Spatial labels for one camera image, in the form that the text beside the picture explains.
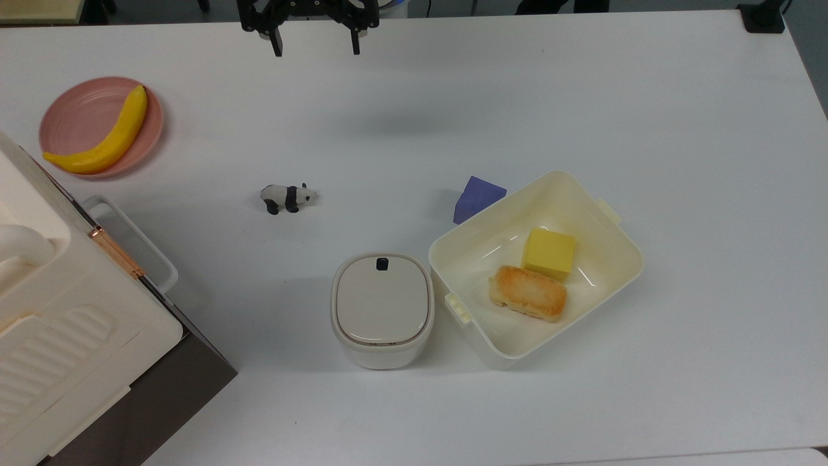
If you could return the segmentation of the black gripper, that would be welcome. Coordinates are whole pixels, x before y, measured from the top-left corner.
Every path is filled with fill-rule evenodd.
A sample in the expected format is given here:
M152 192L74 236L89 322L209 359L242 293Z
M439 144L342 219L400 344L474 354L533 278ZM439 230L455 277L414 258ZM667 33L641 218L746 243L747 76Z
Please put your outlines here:
M275 56L283 56L278 27L288 17L323 16L350 30L353 53L360 55L360 33L379 24L377 1L265 1L258 9L257 1L237 1L241 27L245 32L267 33Z

